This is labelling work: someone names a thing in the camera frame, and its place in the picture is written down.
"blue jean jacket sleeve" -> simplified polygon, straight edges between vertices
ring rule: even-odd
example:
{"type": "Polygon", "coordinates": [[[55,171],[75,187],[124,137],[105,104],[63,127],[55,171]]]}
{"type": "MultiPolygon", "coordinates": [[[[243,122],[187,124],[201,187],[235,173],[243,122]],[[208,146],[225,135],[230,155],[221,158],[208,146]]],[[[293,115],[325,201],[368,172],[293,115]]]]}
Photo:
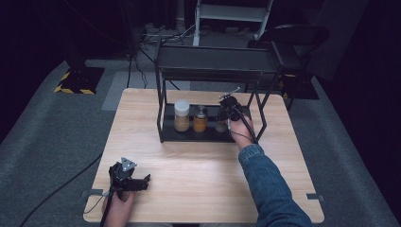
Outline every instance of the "blue jean jacket sleeve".
{"type": "Polygon", "coordinates": [[[292,199],[278,167],[260,146],[245,147],[238,160],[259,214],[256,226],[313,226],[309,216],[292,199]]]}

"metal stand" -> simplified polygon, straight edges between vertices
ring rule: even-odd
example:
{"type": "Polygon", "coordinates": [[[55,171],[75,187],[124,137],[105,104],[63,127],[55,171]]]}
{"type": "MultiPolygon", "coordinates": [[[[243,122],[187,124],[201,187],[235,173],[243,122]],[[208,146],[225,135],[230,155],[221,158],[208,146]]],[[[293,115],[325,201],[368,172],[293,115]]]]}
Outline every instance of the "metal stand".
{"type": "Polygon", "coordinates": [[[243,106],[243,109],[245,113],[250,114],[249,109],[253,102],[253,97],[255,96],[263,122],[263,127],[256,138],[259,140],[267,127],[263,108],[269,98],[270,91],[275,81],[280,75],[283,65],[275,43],[271,44],[270,50],[171,46],[162,45],[161,38],[159,37],[154,63],[159,98],[157,128],[161,143],[165,140],[234,142],[228,133],[219,134],[219,132],[215,132],[213,128],[216,122],[214,116],[217,116],[219,105],[207,106],[209,108],[208,120],[211,122],[211,124],[209,124],[210,129],[207,129],[203,133],[175,131],[173,126],[174,104],[168,103],[167,101],[166,80],[243,82],[255,84],[250,99],[247,105],[243,106]],[[260,98],[258,92],[258,83],[262,77],[270,78],[270,86],[263,99],[260,98]],[[164,115],[163,128],[161,127],[162,114],[164,115]]]}

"glass jar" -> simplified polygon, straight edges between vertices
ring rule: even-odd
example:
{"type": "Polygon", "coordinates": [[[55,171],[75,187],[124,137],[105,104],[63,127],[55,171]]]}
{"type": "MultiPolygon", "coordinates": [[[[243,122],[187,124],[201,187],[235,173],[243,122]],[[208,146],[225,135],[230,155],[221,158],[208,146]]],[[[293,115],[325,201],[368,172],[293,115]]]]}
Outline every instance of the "glass jar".
{"type": "Polygon", "coordinates": [[[174,103],[174,129],[187,131],[189,129],[189,102],[180,99],[174,103]]]}
{"type": "Polygon", "coordinates": [[[204,106],[198,106],[194,112],[194,131],[203,132],[207,126],[208,110],[204,106]]]}

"jar with white lid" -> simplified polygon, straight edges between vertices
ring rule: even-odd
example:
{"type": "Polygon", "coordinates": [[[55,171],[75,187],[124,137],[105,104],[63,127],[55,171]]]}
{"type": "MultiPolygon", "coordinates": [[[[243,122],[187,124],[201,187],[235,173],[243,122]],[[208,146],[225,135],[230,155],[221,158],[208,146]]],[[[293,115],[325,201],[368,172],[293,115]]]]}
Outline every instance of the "jar with white lid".
{"type": "Polygon", "coordinates": [[[189,102],[180,99],[174,103],[174,129],[187,131],[189,129],[189,102]]]}

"black equipment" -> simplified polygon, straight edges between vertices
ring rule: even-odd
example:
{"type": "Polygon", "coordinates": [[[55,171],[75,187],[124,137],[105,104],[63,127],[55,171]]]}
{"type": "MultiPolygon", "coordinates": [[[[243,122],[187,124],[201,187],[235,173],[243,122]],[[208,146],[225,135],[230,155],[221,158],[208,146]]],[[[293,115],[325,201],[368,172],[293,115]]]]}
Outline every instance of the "black equipment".
{"type": "Polygon", "coordinates": [[[230,119],[232,121],[237,121],[241,119],[242,107],[241,104],[236,100],[235,97],[231,96],[232,93],[239,90],[239,87],[233,90],[231,93],[226,93],[220,98],[223,98],[220,103],[220,108],[218,109],[218,121],[225,121],[230,119]]]}

